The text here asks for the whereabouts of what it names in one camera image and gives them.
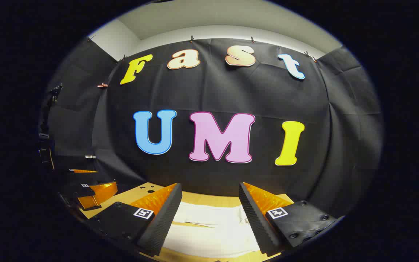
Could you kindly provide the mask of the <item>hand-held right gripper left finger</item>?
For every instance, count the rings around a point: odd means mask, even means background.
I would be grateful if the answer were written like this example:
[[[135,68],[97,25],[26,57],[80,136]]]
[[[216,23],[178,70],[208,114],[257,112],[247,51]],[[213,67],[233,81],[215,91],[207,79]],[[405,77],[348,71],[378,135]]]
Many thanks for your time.
[[[86,220],[86,225],[130,253],[159,255],[182,198],[180,183],[130,204],[117,201]]]

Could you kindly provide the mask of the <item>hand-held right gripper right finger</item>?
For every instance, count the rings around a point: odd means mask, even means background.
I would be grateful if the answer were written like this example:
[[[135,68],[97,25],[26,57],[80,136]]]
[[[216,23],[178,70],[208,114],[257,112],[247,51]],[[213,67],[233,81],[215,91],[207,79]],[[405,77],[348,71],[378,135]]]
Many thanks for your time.
[[[287,201],[246,182],[240,183],[238,195],[256,242],[266,255],[302,249],[341,220],[308,201]]]

